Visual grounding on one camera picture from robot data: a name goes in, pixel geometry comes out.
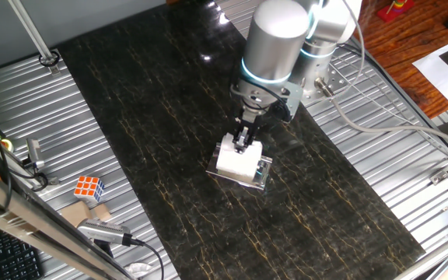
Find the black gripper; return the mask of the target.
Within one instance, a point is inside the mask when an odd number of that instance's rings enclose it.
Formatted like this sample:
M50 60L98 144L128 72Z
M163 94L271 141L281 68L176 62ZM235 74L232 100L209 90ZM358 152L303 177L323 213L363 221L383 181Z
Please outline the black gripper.
M236 121L236 136L233 140L235 152L244 153L246 148L253 144L264 114L264 110L255 110L248 107L239 110Z

